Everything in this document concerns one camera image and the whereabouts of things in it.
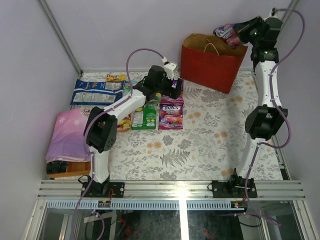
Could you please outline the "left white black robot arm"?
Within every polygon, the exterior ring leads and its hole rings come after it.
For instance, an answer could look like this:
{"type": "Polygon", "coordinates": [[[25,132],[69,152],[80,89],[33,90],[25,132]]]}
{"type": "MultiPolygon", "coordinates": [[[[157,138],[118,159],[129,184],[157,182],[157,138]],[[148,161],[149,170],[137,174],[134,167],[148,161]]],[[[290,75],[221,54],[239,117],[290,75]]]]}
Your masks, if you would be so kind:
{"type": "Polygon", "coordinates": [[[181,94],[182,80],[179,78],[176,86],[172,86],[176,68],[177,64],[169,61],[163,66],[153,65],[141,81],[130,86],[128,95],[105,108],[94,107],[90,111],[84,131],[84,147],[91,164],[87,188],[98,197],[105,197],[110,190],[109,151],[116,142],[118,124],[153,100],[156,94],[177,99],[181,94]]]}

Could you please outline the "yellow M&M's candy pack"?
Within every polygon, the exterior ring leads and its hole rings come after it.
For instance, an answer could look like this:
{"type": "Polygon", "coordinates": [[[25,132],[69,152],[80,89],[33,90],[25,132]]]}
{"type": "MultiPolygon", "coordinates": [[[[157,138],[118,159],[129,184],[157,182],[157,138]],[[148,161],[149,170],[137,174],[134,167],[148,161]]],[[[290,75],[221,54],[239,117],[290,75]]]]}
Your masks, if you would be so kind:
{"type": "Polygon", "coordinates": [[[126,79],[125,74],[111,74],[107,73],[105,77],[106,82],[122,82],[126,79]]]}

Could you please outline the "small purple candy pack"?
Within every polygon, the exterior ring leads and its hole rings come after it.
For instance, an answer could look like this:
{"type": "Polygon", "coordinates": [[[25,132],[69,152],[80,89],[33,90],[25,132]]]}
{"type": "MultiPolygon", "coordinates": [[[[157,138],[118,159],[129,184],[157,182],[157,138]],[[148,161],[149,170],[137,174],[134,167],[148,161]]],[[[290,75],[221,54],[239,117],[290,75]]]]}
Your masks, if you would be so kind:
{"type": "Polygon", "coordinates": [[[184,92],[184,80],[183,79],[182,79],[182,82],[181,82],[180,90],[181,90],[181,94],[178,96],[177,99],[173,99],[173,98],[171,98],[169,96],[162,95],[160,103],[161,104],[183,105],[184,104],[184,95],[183,95],[183,92],[184,92]]]}

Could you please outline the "orange candy bag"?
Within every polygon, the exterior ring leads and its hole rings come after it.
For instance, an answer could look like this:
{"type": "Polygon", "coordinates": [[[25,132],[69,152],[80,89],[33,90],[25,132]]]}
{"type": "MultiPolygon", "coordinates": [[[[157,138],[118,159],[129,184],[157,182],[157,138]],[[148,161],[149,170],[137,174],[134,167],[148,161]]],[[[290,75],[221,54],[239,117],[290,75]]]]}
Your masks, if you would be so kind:
{"type": "Polygon", "coordinates": [[[117,125],[118,132],[126,132],[132,128],[132,114],[128,114],[117,125]]]}

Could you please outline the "green Fox's candy bag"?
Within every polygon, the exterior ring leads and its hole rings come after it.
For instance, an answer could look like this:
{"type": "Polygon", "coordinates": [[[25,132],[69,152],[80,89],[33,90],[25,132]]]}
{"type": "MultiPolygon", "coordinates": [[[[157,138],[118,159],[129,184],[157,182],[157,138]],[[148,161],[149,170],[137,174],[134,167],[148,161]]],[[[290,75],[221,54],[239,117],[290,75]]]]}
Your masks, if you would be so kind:
{"type": "MultiPolygon", "coordinates": [[[[131,80],[132,86],[135,86],[137,83],[138,83],[137,80],[131,80]]],[[[124,83],[123,97],[126,95],[130,95],[130,94],[131,94],[131,85],[130,85],[129,81],[126,80],[124,83]]]]}

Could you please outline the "blue chips bag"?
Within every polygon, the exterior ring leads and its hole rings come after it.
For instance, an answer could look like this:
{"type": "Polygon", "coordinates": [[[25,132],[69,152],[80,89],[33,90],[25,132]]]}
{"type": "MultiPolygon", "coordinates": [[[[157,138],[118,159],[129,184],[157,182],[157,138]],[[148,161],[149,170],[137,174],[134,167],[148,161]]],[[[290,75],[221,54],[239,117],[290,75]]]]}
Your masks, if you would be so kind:
{"type": "Polygon", "coordinates": [[[125,81],[76,80],[71,105],[108,106],[123,97],[125,81]]]}

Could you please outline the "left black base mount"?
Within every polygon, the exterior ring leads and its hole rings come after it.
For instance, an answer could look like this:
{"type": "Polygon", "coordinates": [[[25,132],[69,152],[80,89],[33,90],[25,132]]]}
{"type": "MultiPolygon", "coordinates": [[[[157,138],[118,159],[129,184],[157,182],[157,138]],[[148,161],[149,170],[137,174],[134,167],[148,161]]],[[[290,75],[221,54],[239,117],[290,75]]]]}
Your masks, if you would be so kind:
{"type": "Polygon", "coordinates": [[[123,198],[125,193],[124,182],[105,182],[97,183],[95,181],[89,186],[84,194],[85,198],[123,198]]]}

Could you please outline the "red paper bag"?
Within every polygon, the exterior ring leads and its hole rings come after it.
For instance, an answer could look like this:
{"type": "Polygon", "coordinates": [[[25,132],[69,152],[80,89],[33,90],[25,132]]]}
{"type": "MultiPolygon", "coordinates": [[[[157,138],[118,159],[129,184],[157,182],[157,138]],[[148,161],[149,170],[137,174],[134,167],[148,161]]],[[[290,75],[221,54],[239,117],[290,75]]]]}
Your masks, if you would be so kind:
{"type": "Polygon", "coordinates": [[[232,48],[215,35],[192,33],[181,46],[180,77],[228,94],[247,49],[232,48]]]}

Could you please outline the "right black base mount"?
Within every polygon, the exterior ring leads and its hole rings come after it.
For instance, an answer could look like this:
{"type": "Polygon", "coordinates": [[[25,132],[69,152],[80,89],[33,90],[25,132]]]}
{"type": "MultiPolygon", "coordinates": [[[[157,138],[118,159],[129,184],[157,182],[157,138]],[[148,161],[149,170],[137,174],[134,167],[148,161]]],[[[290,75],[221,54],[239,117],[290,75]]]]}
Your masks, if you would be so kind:
{"type": "Polygon", "coordinates": [[[218,181],[212,180],[209,185],[207,185],[207,190],[211,191],[214,198],[219,199],[230,199],[230,198],[244,198],[245,190],[247,190],[249,198],[257,198],[257,188],[254,179],[248,180],[247,186],[245,188],[245,180],[241,180],[240,184],[234,185],[231,181],[218,181]]]}

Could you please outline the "aluminium front rail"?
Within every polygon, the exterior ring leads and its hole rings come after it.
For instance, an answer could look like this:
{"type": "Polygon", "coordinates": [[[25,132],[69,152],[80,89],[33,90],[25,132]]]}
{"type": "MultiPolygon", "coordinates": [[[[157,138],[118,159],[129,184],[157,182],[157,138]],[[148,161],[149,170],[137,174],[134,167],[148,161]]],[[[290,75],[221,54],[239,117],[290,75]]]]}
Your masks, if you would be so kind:
{"type": "MultiPolygon", "coordinates": [[[[210,181],[196,180],[123,180],[124,200],[187,200],[212,199],[210,181]]],[[[298,180],[256,180],[256,198],[251,201],[305,201],[303,186],[298,180]]],[[[42,180],[38,199],[77,200],[82,185],[77,180],[42,180]]]]}

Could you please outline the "floral table mat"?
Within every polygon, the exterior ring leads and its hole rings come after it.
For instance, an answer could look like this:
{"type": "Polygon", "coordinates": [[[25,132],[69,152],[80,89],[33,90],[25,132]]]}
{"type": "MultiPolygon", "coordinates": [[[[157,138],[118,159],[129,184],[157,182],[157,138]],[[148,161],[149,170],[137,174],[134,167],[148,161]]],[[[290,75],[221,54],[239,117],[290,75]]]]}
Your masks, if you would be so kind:
{"type": "Polygon", "coordinates": [[[228,94],[186,81],[183,128],[119,132],[110,150],[112,180],[226,180],[241,160],[245,119],[258,94],[240,71],[228,94]]]}

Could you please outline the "pink folded cloth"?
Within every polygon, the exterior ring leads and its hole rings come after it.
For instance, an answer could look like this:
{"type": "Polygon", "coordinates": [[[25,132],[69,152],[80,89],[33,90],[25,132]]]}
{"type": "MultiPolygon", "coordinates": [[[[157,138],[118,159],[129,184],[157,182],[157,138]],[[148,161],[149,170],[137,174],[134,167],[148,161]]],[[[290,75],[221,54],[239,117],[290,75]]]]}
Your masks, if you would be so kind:
{"type": "Polygon", "coordinates": [[[84,148],[84,132],[90,112],[90,108],[82,107],[61,112],[57,116],[45,156],[47,163],[90,161],[84,148]]]}

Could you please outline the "wooden organizer tray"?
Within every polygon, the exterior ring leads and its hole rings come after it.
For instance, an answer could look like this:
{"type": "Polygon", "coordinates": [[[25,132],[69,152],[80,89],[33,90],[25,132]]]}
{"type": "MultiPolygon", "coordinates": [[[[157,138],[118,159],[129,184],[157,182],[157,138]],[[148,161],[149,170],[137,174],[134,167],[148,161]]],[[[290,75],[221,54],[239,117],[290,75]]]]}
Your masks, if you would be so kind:
{"type": "Polygon", "coordinates": [[[90,170],[90,162],[56,160],[46,164],[46,174],[52,179],[88,175],[90,170]]]}

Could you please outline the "green snack bag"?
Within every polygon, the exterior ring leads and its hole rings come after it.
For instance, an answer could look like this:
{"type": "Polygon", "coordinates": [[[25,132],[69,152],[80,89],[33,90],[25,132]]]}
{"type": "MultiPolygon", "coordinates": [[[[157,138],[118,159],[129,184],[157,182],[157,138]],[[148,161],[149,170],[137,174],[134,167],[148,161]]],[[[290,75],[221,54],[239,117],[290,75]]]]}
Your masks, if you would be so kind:
{"type": "Polygon", "coordinates": [[[149,100],[150,103],[159,103],[162,99],[162,94],[161,93],[156,93],[154,98],[149,100]]]}
{"type": "Polygon", "coordinates": [[[148,103],[134,111],[132,130],[155,130],[157,125],[157,103],[148,103]]]}

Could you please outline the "purple Fox's berries bag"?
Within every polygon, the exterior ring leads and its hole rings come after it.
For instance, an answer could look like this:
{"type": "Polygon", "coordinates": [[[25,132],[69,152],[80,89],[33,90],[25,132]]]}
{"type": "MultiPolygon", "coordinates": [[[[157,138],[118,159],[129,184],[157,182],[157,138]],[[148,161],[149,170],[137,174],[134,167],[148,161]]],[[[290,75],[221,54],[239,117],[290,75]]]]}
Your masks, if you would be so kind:
{"type": "Polygon", "coordinates": [[[182,130],[183,129],[183,105],[166,104],[159,105],[158,130],[182,130]]]}

